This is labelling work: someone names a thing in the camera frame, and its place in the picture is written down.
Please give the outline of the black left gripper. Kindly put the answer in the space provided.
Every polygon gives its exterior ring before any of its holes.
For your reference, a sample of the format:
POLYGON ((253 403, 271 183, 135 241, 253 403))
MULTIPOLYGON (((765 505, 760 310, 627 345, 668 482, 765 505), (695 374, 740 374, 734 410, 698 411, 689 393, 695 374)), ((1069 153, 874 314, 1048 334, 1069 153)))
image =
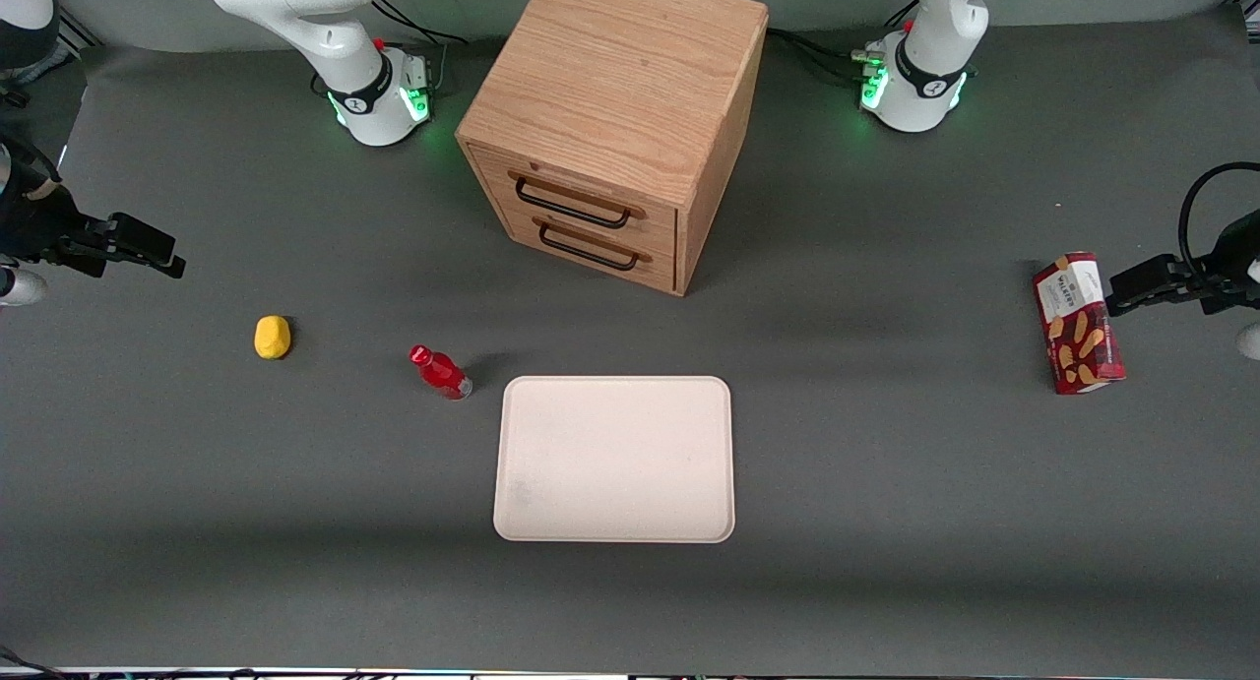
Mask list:
MULTIPOLYGON (((1259 309, 1259 212, 1234 220, 1221 230, 1213 249, 1196 259, 1205 282, 1200 298, 1205 316, 1228 309, 1259 309)), ((1200 281, 1183 259, 1157 254, 1110 280, 1108 316, 1121 317, 1157 303, 1196 300, 1200 281)))

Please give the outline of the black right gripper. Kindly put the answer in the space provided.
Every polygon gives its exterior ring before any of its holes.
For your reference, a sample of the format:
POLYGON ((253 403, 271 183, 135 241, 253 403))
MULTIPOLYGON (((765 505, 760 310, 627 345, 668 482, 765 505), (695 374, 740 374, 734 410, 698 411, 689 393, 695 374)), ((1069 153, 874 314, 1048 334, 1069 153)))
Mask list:
MULTIPOLYGON (((86 217, 66 186, 42 183, 19 186, 9 183, 3 190, 1 254, 37 264, 47 262, 100 278, 112 262, 105 237, 94 232, 98 219, 86 217)), ((171 280, 181 280, 186 262, 175 257, 176 239, 137 217, 110 215, 110 241, 171 280)))

